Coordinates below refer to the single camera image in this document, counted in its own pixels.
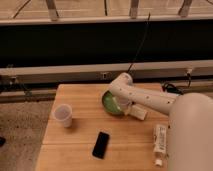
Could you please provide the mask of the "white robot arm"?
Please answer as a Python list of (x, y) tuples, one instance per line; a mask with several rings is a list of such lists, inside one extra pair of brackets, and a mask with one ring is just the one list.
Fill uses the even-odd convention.
[(120, 74), (109, 91), (123, 101), (133, 101), (159, 111), (168, 121), (168, 171), (213, 171), (213, 99), (201, 93), (178, 95), (142, 89), (132, 77)]

